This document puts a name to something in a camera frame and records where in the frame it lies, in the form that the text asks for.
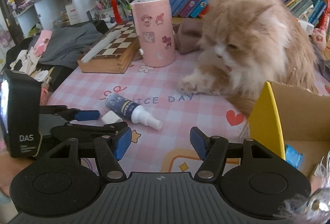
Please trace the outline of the person left hand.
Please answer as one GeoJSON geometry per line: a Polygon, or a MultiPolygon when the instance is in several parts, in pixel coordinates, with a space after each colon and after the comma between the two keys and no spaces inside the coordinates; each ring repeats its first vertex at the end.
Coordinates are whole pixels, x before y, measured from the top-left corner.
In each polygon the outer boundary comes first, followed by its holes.
{"type": "Polygon", "coordinates": [[[31,159],[12,158],[7,151],[0,154],[1,192],[9,197],[9,188],[14,177],[32,164],[31,159]]]}

